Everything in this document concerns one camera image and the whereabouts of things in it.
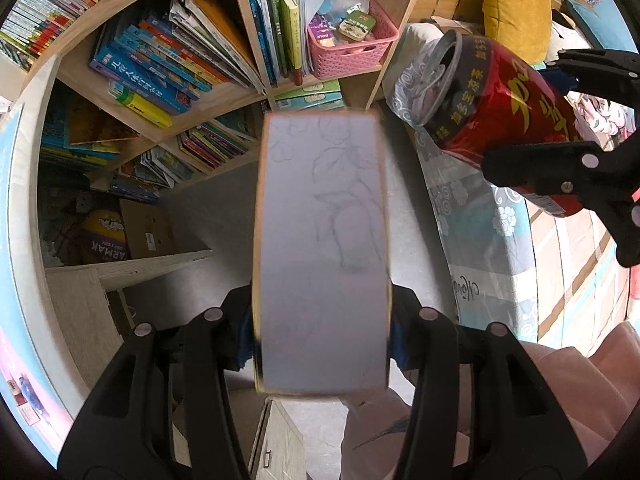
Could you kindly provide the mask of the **red drink can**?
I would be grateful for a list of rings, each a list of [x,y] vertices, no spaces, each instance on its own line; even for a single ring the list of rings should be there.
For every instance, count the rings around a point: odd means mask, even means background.
[[[445,32],[421,82],[413,121],[442,151],[475,169],[492,150],[592,138],[538,70],[484,36]]]

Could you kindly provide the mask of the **tall white gold-edged box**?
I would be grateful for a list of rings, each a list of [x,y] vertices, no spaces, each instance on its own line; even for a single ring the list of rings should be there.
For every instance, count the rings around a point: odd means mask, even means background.
[[[252,310],[262,391],[318,398],[386,387],[392,283],[375,112],[266,116]]]

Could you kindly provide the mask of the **pink blue marathon towel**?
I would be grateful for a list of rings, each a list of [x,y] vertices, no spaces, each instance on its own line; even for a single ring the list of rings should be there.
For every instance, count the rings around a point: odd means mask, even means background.
[[[17,434],[54,467],[72,419],[32,344],[10,255],[9,178],[22,111],[21,105],[14,106],[1,122],[1,407]]]

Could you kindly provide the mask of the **yellow pillow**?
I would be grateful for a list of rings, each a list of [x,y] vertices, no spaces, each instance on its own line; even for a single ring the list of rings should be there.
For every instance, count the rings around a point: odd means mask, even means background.
[[[544,62],[551,38],[550,0],[483,0],[485,35],[529,65]]]

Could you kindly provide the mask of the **cardboard box under desk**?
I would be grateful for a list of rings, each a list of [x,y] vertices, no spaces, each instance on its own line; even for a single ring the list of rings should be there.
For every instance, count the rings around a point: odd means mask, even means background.
[[[119,262],[181,254],[168,210],[133,200],[93,209],[80,222],[77,247],[87,262]]]

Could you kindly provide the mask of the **pink plastic basket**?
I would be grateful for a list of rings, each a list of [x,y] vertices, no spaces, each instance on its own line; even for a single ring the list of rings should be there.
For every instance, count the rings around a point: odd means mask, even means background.
[[[348,77],[374,70],[390,45],[399,37],[393,21],[376,0],[370,0],[369,14],[376,19],[372,32],[365,40],[324,46],[307,27],[312,73],[318,79]]]

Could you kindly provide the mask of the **wooden bookshelf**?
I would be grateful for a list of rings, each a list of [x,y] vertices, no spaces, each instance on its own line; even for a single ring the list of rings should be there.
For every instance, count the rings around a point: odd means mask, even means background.
[[[398,29],[416,0],[376,0]],[[296,94],[327,84],[310,110],[366,110],[398,39],[374,70],[318,79],[307,27],[320,44],[362,41],[370,0],[1,0],[1,42],[33,48],[13,102],[23,107],[10,173],[14,271],[46,266],[38,172],[88,195],[84,214],[53,237],[66,266],[87,262],[80,222],[116,200],[156,205],[174,191],[254,162],[270,112],[297,110]]]

